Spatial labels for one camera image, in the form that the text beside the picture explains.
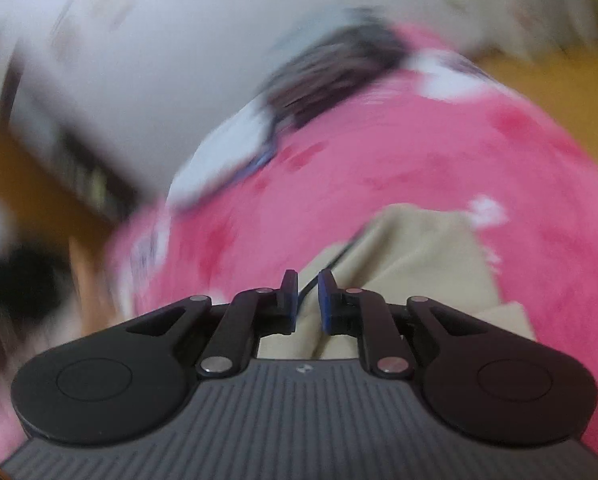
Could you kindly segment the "pink floral blanket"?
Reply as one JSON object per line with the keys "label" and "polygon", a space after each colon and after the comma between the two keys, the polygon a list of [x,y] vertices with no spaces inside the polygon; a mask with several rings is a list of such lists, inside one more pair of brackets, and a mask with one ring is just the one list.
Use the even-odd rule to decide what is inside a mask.
{"label": "pink floral blanket", "polygon": [[[190,292],[272,285],[392,204],[477,235],[502,302],[598,383],[598,165],[543,110],[426,29],[412,63],[286,133],[250,177],[188,210],[157,203],[114,233],[106,266],[142,314]],[[598,452],[598,408],[584,435]]]}

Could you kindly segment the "folded grey brown blankets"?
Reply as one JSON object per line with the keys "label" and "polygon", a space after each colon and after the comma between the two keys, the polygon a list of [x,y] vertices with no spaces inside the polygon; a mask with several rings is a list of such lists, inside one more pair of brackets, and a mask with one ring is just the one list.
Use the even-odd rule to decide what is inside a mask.
{"label": "folded grey brown blankets", "polygon": [[411,53],[375,9],[326,9],[271,49],[260,96],[275,119],[300,128],[398,68]]}

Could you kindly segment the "beige zip hoodie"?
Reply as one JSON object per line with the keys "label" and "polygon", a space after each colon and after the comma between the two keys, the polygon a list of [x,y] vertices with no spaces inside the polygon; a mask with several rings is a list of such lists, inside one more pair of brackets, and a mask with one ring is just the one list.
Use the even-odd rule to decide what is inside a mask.
{"label": "beige zip hoodie", "polygon": [[426,296],[534,340],[524,307],[501,299],[468,220],[398,204],[384,208],[348,243],[332,244],[299,272],[306,288],[331,267],[340,287],[378,292],[389,304]]}

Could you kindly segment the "folded white towel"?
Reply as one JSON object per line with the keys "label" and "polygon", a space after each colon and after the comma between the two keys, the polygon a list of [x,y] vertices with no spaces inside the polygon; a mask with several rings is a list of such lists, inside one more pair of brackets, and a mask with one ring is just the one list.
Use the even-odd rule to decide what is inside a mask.
{"label": "folded white towel", "polygon": [[171,208],[196,205],[224,185],[267,162],[274,153],[274,114],[253,99],[221,122],[177,170],[169,188]]}

